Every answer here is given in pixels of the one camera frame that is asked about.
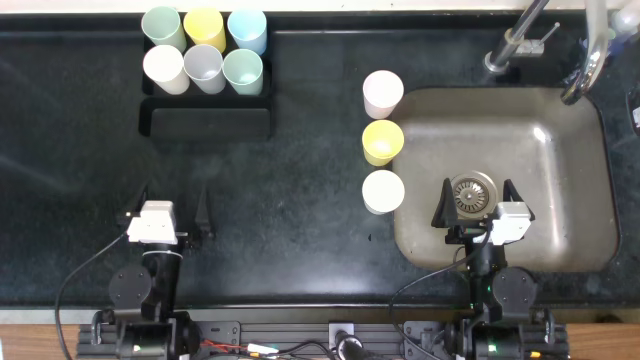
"black countertop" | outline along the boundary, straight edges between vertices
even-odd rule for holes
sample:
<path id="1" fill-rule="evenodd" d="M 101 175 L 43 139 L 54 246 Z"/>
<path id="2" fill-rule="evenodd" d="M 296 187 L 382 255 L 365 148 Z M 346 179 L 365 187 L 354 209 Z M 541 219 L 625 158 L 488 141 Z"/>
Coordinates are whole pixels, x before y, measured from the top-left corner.
<path id="1" fill-rule="evenodd" d="M 583 13 L 546 13 L 532 37 L 557 20 L 562 27 L 544 57 L 487 76 L 483 56 L 517 17 L 271 14 L 274 136 L 206 146 L 158 146 L 138 133 L 145 98 L 139 15 L 3 17 L 0 306 L 52 306 L 63 278 L 117 236 L 116 211 L 147 180 L 152 196 L 173 200 L 182 216 L 193 216 L 203 185 L 210 191 L 217 238 L 186 251 L 179 306 L 385 303 L 427 271 L 396 247 L 392 215 L 372 215 L 363 205 L 362 181 L 374 168 L 360 143 L 371 121 L 362 82 L 388 69 L 406 92 L 562 86 L 577 63 Z M 602 272 L 536 274 L 538 303 L 640 304 L 640 140 L 625 102 L 640 80 L 639 61 L 634 45 L 590 93 L 602 112 L 619 252 Z M 140 254 L 119 244 L 78 277 L 64 302 L 109 304 L 111 276 Z M 444 274 L 400 302 L 464 307 L 467 298 L 465 282 Z"/>

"wooden table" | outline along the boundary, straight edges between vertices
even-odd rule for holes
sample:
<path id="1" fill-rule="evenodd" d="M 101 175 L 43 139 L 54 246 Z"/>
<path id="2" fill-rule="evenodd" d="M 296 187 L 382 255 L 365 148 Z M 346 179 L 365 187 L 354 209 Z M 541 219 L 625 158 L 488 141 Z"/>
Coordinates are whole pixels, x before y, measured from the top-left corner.
<path id="1" fill-rule="evenodd" d="M 640 324 L 570 324 L 568 331 L 573 360 L 640 358 Z M 73 352 L 78 326 L 63 332 Z M 0 341 L 4 360 L 64 360 L 53 325 L 0 325 Z"/>

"faucet handle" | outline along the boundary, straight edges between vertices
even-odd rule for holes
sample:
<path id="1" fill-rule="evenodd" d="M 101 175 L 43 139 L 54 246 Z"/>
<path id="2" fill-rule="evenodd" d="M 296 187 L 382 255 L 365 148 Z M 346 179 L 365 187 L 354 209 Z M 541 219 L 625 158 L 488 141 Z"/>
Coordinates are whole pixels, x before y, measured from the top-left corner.
<path id="1" fill-rule="evenodd" d="M 522 40 L 522 43 L 516 49 L 514 56 L 517 57 L 540 57 L 544 54 L 544 42 L 560 27 L 560 23 L 557 22 L 553 25 L 551 30 L 542 37 L 540 40 L 526 39 Z"/>

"sink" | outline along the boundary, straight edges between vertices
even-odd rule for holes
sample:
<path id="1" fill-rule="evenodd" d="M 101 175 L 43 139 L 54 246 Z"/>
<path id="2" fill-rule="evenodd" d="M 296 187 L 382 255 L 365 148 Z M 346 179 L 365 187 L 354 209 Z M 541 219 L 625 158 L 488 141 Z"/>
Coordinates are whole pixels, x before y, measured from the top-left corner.
<path id="1" fill-rule="evenodd" d="M 458 246 L 444 243 L 446 229 L 431 227 L 448 177 L 462 179 L 453 184 L 461 200 L 476 202 L 458 201 L 468 218 L 490 211 L 502 201 L 496 193 L 504 180 L 513 181 L 536 220 L 524 240 L 505 246 L 509 265 L 561 272 L 606 266 L 619 236 L 600 115 L 585 98 L 562 104 L 561 91 L 423 89 L 404 97 L 392 116 L 405 135 L 393 160 L 406 190 L 395 239 L 409 261 L 428 269 L 453 261 Z"/>

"blue cup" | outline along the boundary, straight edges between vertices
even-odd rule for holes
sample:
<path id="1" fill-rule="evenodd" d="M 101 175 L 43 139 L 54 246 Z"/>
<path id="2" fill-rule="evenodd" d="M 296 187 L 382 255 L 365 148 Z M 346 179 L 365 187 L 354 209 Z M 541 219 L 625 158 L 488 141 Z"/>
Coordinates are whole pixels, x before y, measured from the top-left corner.
<path id="1" fill-rule="evenodd" d="M 238 10 L 231 13 L 227 27 L 241 49 L 258 55 L 267 50 L 267 17 L 260 10 Z"/>

